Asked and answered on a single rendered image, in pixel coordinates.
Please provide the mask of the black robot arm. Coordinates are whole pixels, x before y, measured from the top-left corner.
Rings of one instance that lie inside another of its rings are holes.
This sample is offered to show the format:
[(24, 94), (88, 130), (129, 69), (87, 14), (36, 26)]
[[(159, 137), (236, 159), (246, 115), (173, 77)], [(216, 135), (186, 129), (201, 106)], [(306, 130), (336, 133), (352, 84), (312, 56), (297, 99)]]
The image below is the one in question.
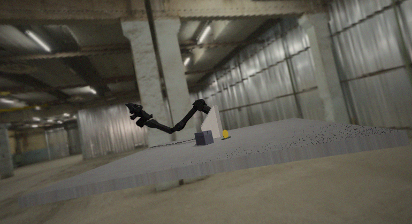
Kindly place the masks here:
[[(198, 99), (193, 103), (193, 108), (187, 113), (187, 115), (179, 123), (177, 123), (173, 128), (170, 128), (168, 126), (160, 124), (160, 123), (158, 123), (158, 121), (156, 121), (154, 119), (151, 119), (151, 118), (153, 118), (153, 116), (152, 116), (152, 114), (149, 115), (148, 113), (145, 113), (145, 115), (142, 118), (139, 118), (136, 121), (136, 125), (139, 126), (139, 127), (143, 127), (144, 125), (146, 125), (150, 128), (157, 128), (157, 129), (160, 129), (164, 132), (172, 134), (175, 131), (182, 130), (185, 127), (187, 121), (194, 115), (194, 113), (197, 110), (208, 114), (210, 109), (211, 108), (209, 106), (207, 106), (207, 104), (205, 103), (205, 101), (203, 99)], [(139, 116), (140, 116), (140, 114), (137, 113), (137, 114), (134, 114), (134, 115), (130, 116), (130, 118), (132, 120), (134, 120), (136, 117), (139, 117)]]

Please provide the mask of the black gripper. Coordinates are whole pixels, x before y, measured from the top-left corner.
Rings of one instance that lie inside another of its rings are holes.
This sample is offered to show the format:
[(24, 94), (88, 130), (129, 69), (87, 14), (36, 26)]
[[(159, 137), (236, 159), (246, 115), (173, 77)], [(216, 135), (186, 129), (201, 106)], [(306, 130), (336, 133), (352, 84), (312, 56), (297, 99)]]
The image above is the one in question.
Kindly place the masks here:
[(137, 105), (137, 104), (133, 104), (133, 103), (128, 103), (125, 104), (128, 108), (129, 108), (129, 112), (131, 114), (137, 114), (139, 113), (140, 116), (139, 117), (143, 117), (145, 115), (145, 111), (142, 110), (142, 106), (141, 105)]

